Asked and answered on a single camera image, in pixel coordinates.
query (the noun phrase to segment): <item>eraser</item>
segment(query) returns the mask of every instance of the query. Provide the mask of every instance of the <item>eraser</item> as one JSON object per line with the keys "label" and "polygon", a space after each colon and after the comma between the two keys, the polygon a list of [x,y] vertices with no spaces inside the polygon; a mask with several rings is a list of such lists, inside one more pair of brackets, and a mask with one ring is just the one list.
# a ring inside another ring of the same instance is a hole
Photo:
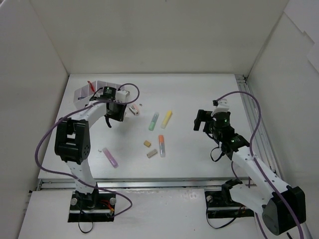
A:
{"label": "eraser", "polygon": [[145,140],[145,142],[144,142],[144,145],[146,146],[146,147],[150,147],[150,145],[151,145],[151,143],[150,142],[148,142],[147,140]]}
{"label": "eraser", "polygon": [[158,153],[158,151],[156,150],[156,149],[153,149],[151,152],[149,152],[148,154],[147,154],[147,157],[148,158],[151,158],[151,157],[153,157],[155,154],[157,154]]}
{"label": "eraser", "polygon": [[117,161],[115,160],[115,158],[111,155],[111,153],[109,152],[109,150],[107,148],[103,148],[102,149],[103,153],[105,154],[105,156],[108,158],[109,162],[111,163],[111,165],[114,168],[117,168],[119,165],[117,163]]}

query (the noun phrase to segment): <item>cable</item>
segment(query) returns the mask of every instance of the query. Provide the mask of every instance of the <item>cable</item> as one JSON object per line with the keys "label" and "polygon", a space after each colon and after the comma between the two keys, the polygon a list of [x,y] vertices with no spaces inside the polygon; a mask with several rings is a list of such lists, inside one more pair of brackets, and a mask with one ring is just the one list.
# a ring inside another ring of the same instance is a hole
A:
{"label": "cable", "polygon": [[[245,91],[233,91],[233,92],[230,92],[230,93],[227,93],[221,97],[219,97],[216,101],[220,101],[222,98],[228,96],[228,95],[232,95],[232,94],[236,94],[236,93],[240,93],[240,94],[245,94],[245,95],[249,95],[256,103],[257,105],[257,108],[258,108],[258,120],[257,120],[257,124],[256,124],[256,127],[250,137],[250,146],[249,146],[249,149],[250,149],[250,153],[251,155],[254,155],[253,153],[253,139],[255,137],[255,134],[257,133],[257,130],[258,130],[258,127],[260,125],[260,121],[261,121],[261,108],[260,108],[260,104],[258,102],[258,100],[256,99],[256,97],[254,97],[252,94],[248,93],[248,92],[245,92]],[[296,216],[296,214],[294,213],[294,210],[291,208],[291,206],[289,205],[289,203],[287,202],[287,200],[283,197],[283,195],[281,195],[281,193],[278,191],[278,189],[275,187],[275,185],[271,182],[271,180],[267,177],[267,175],[265,174],[265,172],[263,171],[263,169],[261,168],[259,162],[257,161],[257,159],[254,157],[254,162],[256,163],[259,171],[261,172],[261,174],[264,176],[264,178],[266,179],[266,181],[269,183],[269,185],[272,187],[272,189],[276,192],[276,194],[279,196],[279,198],[283,201],[283,203],[285,204],[285,206],[287,207],[288,211],[290,212],[290,214],[292,215],[296,225],[297,225],[297,228],[298,228],[298,231],[299,231],[299,236],[300,236],[300,239],[304,239],[304,234],[303,234],[303,229],[301,228],[301,225],[300,225],[300,222],[298,221],[298,218]]]}
{"label": "cable", "polygon": [[224,225],[222,225],[222,226],[220,226],[220,227],[214,227],[210,222],[209,222],[209,220],[208,220],[208,204],[207,204],[207,209],[206,209],[206,220],[207,220],[207,223],[209,224],[209,226],[211,227],[211,228],[214,228],[214,229],[222,229],[222,228],[225,228],[225,227],[227,227],[228,225],[230,225],[230,224],[232,224],[236,219],[237,219],[237,217],[238,217],[238,215],[239,215],[239,212],[240,212],[240,210],[241,210],[241,208],[242,208],[243,206],[240,206],[240,208],[239,208],[239,210],[238,210],[238,212],[237,212],[237,215],[232,219],[232,220],[230,220],[228,223],[226,223],[226,224],[224,224]]}
{"label": "cable", "polygon": [[[140,90],[139,88],[135,85],[135,84],[132,84],[132,83],[126,83],[126,84],[123,84],[119,87],[119,89],[125,85],[132,85],[134,86],[137,91],[138,91],[138,95],[136,96],[136,98],[130,102],[125,102],[125,103],[121,103],[121,102],[117,102],[117,104],[120,104],[120,105],[127,105],[127,104],[131,104],[133,102],[135,102],[139,96],[140,96]],[[97,105],[97,104],[102,104],[102,103],[113,103],[112,101],[108,101],[108,100],[103,100],[103,101],[98,101],[98,102],[95,102],[87,107],[84,107],[80,110],[77,110],[77,111],[74,111],[74,112],[71,112],[69,114],[67,114],[66,116],[62,117],[61,119],[59,119],[45,134],[44,136],[42,137],[42,139],[40,140],[39,144],[37,145],[36,149],[35,149],[35,153],[34,153],[34,159],[35,159],[35,163],[36,165],[41,169],[43,170],[44,172],[48,172],[48,173],[54,173],[54,174],[59,174],[59,175],[65,175],[65,176],[68,176],[68,177],[71,177],[71,178],[74,178],[75,180],[77,180],[78,182],[82,183],[83,185],[87,186],[87,187],[90,187],[90,188],[94,188],[94,189],[98,189],[98,190],[101,190],[101,191],[104,191],[104,192],[107,192],[107,193],[114,193],[114,194],[117,194],[123,198],[125,198],[126,200],[129,201],[130,205],[125,208],[124,210],[120,211],[119,213],[117,214],[114,214],[111,218],[113,217],[116,217],[124,212],[126,212],[127,210],[129,210],[132,206],[133,206],[133,202],[125,195],[121,194],[121,193],[118,193],[118,192],[114,192],[114,191],[110,191],[106,188],[99,188],[97,185],[95,186],[92,186],[92,185],[89,185],[87,184],[86,182],[82,181],[81,179],[79,179],[78,177],[74,176],[73,174],[70,174],[70,173],[64,173],[64,172],[59,172],[59,171],[54,171],[54,170],[50,170],[50,169],[46,169],[44,168],[41,163],[39,162],[39,150],[44,142],[44,140],[52,133],[52,131],[54,130],[54,128],[56,128],[62,121],[64,121],[65,119],[69,118],[70,116],[76,114],[76,113],[79,113],[79,112],[82,112],[84,110],[87,110],[87,109],[90,109],[92,108],[94,105]]]}
{"label": "cable", "polygon": [[[80,206],[78,206],[77,205],[77,207],[79,208],[79,210],[80,210],[80,213],[79,213],[79,219],[78,219],[78,227],[79,227],[79,229],[80,229],[80,231],[81,231],[81,233],[83,233],[83,234],[87,234],[87,233],[90,233],[92,230],[93,230],[93,227],[94,227],[94,223],[93,223],[93,221],[92,221],[92,219],[91,219],[91,217],[89,216],[89,215],[87,215],[83,210],[82,210],[82,200],[80,201]],[[91,229],[90,230],[88,230],[88,231],[83,231],[82,230],[82,228],[80,227],[80,221],[81,221],[81,214],[83,213],[83,215],[85,215],[88,219],[90,219],[90,221],[91,221],[91,223],[92,223],[92,227],[91,227]]]}
{"label": "cable", "polygon": [[207,135],[210,139],[214,140],[214,138],[213,138],[212,136],[210,136],[208,133],[206,133],[206,135]]}
{"label": "cable", "polygon": [[234,162],[233,161],[231,161],[231,170],[233,171],[233,174],[235,175],[236,179],[239,180],[239,178],[238,178],[238,176],[237,176],[237,174],[235,173],[235,170],[234,170]]}
{"label": "cable", "polygon": [[94,94],[92,95],[91,98],[95,97],[95,94],[98,93],[98,91],[100,91],[100,90],[102,90],[102,89],[103,89],[103,87],[100,87],[96,92],[94,92]]}
{"label": "cable", "polygon": [[261,223],[260,223],[259,216],[258,216],[257,213],[255,213],[255,217],[256,217],[258,226],[259,226],[259,228],[260,228],[261,234],[264,236],[265,239],[268,239],[268,237],[266,236],[266,233],[265,233],[265,231],[264,231],[264,229],[263,229],[263,226],[262,226]]}
{"label": "cable", "polygon": [[213,159],[213,156],[211,156],[211,153],[212,153],[215,149],[217,149],[217,148],[219,148],[219,147],[213,148],[213,149],[211,150],[211,152],[210,152],[210,158],[211,158],[211,160],[213,160],[213,162],[218,162],[218,161],[222,158],[222,156],[225,155],[225,153],[221,152],[221,154],[219,155],[219,157],[218,157],[216,160],[214,160],[214,159]]}
{"label": "cable", "polygon": [[288,236],[289,239],[293,239],[292,236],[289,233],[287,233],[287,236]]}

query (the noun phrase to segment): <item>white wall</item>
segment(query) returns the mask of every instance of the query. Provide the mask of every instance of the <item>white wall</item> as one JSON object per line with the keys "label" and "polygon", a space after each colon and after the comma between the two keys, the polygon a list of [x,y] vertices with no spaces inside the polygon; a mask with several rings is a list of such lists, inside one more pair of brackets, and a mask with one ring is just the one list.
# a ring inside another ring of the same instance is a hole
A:
{"label": "white wall", "polygon": [[27,193],[35,189],[34,150],[56,117],[66,80],[66,71],[30,3],[5,0],[0,6],[2,239],[18,235]]}
{"label": "white wall", "polygon": [[306,32],[314,41],[314,47],[307,55],[308,60],[319,71],[319,1],[290,0],[285,13],[300,31]]}
{"label": "white wall", "polygon": [[283,14],[248,84],[284,178],[306,193],[307,225],[319,238],[319,73],[307,59],[313,45]]}
{"label": "white wall", "polygon": [[248,74],[288,2],[30,1],[72,74]]}

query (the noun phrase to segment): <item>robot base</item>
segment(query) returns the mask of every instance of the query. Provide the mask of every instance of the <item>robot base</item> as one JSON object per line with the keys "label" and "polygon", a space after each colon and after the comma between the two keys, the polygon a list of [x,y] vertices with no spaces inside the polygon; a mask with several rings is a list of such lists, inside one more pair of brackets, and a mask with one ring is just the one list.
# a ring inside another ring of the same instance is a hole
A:
{"label": "robot base", "polygon": [[243,217],[253,217],[254,212],[248,208],[240,210],[243,207],[240,203],[232,203],[227,205],[222,197],[221,191],[206,191],[206,207],[207,207],[207,217],[212,218],[243,218]]}
{"label": "robot base", "polygon": [[[110,208],[103,204],[103,201],[114,201],[115,194],[112,193],[103,193],[98,194],[96,204],[94,208],[89,208],[82,205],[80,210],[80,202],[77,201],[75,193],[72,195],[70,211],[69,211],[69,223],[77,222],[113,222],[114,218],[111,217],[114,214],[114,211],[111,211]],[[109,204],[110,207],[114,210],[115,205]]]}

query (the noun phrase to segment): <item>pink glue stick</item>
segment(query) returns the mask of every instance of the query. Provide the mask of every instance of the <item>pink glue stick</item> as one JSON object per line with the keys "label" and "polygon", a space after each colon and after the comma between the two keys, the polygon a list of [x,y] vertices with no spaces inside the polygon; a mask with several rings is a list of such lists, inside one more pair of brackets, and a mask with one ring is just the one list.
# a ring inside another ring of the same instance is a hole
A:
{"label": "pink glue stick", "polygon": [[102,149],[103,153],[105,154],[105,156],[108,158],[109,162],[111,163],[111,165],[114,168],[117,168],[119,165],[117,163],[117,161],[115,160],[115,158],[111,155],[111,153],[109,152],[109,150],[107,148],[103,148]]}

